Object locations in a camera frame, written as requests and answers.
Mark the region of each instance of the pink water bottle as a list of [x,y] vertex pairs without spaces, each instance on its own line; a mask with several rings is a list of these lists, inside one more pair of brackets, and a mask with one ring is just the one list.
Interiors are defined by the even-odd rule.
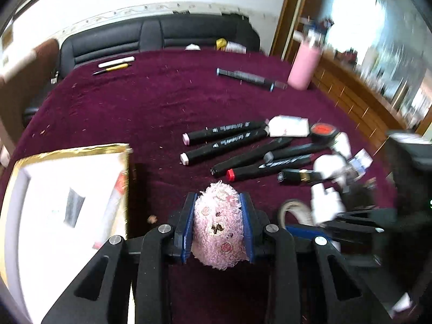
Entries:
[[308,37],[300,44],[288,77],[288,84],[293,88],[297,90],[308,88],[321,59],[323,39],[323,34],[310,30]]

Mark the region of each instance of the table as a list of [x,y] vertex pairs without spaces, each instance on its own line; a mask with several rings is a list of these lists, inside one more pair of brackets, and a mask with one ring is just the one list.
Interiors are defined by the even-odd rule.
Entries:
[[[183,206],[189,191],[202,191],[215,182],[210,167],[230,155],[183,166],[179,155],[187,150],[181,140],[185,132],[286,114],[336,126],[348,134],[353,153],[368,148],[355,123],[317,89],[299,92],[287,88],[269,93],[215,74],[220,67],[283,81],[291,67],[277,58],[212,50],[155,51],[135,58],[131,67],[99,76],[91,75],[97,63],[81,66],[51,92],[23,133],[3,173],[0,201],[18,159],[57,149],[128,143],[134,150],[137,175],[129,227],[137,236],[146,229],[149,215],[165,222],[172,211]],[[297,139],[295,144],[305,142]],[[377,159],[364,179],[370,177],[377,178],[378,205],[393,205],[394,190],[387,184]],[[270,218],[287,199],[297,198],[309,204],[311,198],[309,187],[279,186],[275,176],[233,186],[237,191],[248,191],[255,207],[266,211]],[[186,266],[170,269],[173,322],[263,323],[267,274],[265,266],[246,263],[221,272],[191,257]]]

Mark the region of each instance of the blue gripper pad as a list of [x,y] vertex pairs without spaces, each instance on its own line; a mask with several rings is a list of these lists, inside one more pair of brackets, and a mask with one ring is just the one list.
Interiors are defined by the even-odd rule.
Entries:
[[186,203],[190,203],[189,213],[185,214],[186,220],[184,227],[181,230],[181,239],[182,239],[182,248],[181,248],[181,262],[183,264],[186,263],[186,260],[191,255],[191,247],[192,247],[192,238],[193,238],[193,232],[194,232],[194,209],[195,209],[195,202],[198,198],[198,194],[189,194],[186,198]]
[[255,259],[254,254],[254,238],[250,222],[249,206],[247,205],[245,195],[239,194],[241,204],[241,216],[243,218],[243,240],[245,241],[246,255],[249,258],[249,262],[253,263]]
[[324,233],[324,231],[320,230],[322,228],[317,228],[317,227],[308,226],[308,225],[296,224],[296,225],[288,225],[288,226],[285,227],[285,229],[292,236],[295,236],[295,237],[298,237],[298,238],[313,240],[317,236],[323,236],[327,240],[331,241],[331,239],[328,237],[328,235],[326,233]]

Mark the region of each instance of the black leather sofa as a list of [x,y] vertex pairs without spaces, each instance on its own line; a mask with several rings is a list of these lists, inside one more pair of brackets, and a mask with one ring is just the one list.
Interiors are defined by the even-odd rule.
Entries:
[[[74,68],[111,56],[130,55],[165,48],[182,48],[193,43],[215,46],[219,38],[239,43],[248,52],[260,50],[260,37],[245,16],[175,13],[133,18],[96,27],[69,36],[62,44],[57,69],[58,82]],[[27,126],[56,84],[47,84],[23,113]]]

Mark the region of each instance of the gold foil edge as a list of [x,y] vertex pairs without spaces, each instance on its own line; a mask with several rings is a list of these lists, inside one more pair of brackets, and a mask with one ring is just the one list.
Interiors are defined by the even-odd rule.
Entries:
[[95,146],[85,146],[85,147],[76,147],[76,148],[65,148],[62,150],[56,150],[52,152],[39,153],[33,156],[29,156],[26,158],[22,158],[17,161],[13,167],[12,173],[10,174],[9,182],[6,187],[6,192],[3,198],[3,205],[0,212],[0,277],[3,279],[6,287],[8,287],[7,283],[7,274],[6,274],[6,261],[5,261],[5,237],[6,237],[6,221],[7,221],[7,212],[9,209],[10,198],[12,196],[12,190],[15,186],[15,181],[18,176],[19,170],[29,164],[49,161],[60,158],[71,158],[71,157],[81,157],[81,156],[92,156],[95,154],[109,154],[109,153],[124,153],[126,157],[124,158],[125,168],[124,175],[127,179],[126,190],[125,190],[125,220],[126,223],[128,221],[128,212],[127,212],[127,201],[129,196],[129,153],[131,152],[131,148],[128,144],[116,143],[116,144],[106,144],[106,145],[95,145]]

